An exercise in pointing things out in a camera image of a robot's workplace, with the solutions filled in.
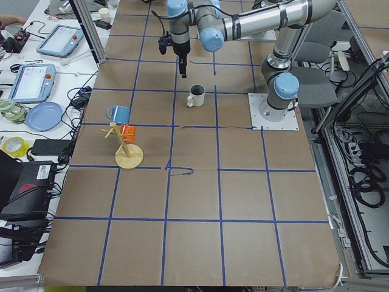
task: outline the chair seat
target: chair seat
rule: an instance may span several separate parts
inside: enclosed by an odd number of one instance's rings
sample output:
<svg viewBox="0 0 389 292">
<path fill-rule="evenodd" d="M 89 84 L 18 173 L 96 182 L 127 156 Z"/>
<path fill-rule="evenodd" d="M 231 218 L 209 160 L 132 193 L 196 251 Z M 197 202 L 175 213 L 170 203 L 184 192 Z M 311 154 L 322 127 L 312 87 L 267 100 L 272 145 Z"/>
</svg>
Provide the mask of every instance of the chair seat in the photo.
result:
<svg viewBox="0 0 389 292">
<path fill-rule="evenodd" d="M 337 101 L 334 87 L 326 74 L 316 68 L 292 67 L 291 73 L 300 82 L 298 104 L 302 108 L 321 108 Z"/>
</svg>

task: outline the tape roll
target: tape roll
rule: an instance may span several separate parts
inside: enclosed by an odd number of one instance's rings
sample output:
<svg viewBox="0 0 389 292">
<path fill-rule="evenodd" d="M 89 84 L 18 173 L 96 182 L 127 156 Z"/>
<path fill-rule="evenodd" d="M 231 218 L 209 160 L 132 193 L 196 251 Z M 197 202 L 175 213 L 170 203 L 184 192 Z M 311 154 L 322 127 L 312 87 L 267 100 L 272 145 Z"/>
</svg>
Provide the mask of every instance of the tape roll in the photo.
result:
<svg viewBox="0 0 389 292">
<path fill-rule="evenodd" d="M 30 145 L 22 137 L 13 137 L 5 140 L 2 150 L 13 157 L 26 155 Z"/>
</svg>

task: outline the gray chair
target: gray chair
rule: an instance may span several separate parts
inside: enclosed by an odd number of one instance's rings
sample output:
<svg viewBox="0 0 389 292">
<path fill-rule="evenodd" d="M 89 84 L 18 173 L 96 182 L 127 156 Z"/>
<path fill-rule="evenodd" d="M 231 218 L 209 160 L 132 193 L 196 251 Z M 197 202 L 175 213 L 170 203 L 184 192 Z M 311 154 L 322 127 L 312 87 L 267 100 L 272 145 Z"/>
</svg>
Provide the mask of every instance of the gray chair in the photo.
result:
<svg viewBox="0 0 389 292">
<path fill-rule="evenodd" d="M 324 18 L 311 24 L 294 61 L 317 64 L 325 62 L 330 56 L 331 48 L 345 21 L 343 13 L 332 10 Z M 322 108 L 336 103 L 335 89 L 321 69 L 293 66 L 291 72 L 300 81 L 297 94 L 300 107 Z"/>
</svg>

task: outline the chair backrest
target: chair backrest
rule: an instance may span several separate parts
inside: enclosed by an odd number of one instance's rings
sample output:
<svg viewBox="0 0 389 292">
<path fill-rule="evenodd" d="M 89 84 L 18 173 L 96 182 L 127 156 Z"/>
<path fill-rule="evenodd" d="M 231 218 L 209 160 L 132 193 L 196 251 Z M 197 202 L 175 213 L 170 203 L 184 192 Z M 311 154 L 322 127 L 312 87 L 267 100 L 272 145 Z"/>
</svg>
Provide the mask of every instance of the chair backrest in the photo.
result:
<svg viewBox="0 0 389 292">
<path fill-rule="evenodd" d="M 331 10 L 322 19 L 312 23 L 294 60 L 313 63 L 327 60 L 331 46 L 337 40 L 345 21 L 342 12 Z"/>
</svg>

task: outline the blue plate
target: blue plate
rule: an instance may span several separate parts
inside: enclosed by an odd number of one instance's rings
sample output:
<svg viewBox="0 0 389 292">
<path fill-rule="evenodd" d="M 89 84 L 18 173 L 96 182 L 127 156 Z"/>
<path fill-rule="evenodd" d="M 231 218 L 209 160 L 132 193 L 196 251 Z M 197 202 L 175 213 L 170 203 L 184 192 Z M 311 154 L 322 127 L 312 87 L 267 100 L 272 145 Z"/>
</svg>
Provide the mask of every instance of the blue plate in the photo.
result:
<svg viewBox="0 0 389 292">
<path fill-rule="evenodd" d="M 43 102 L 30 109 L 26 125 L 35 131 L 47 131 L 61 122 L 62 108 L 55 102 Z"/>
</svg>

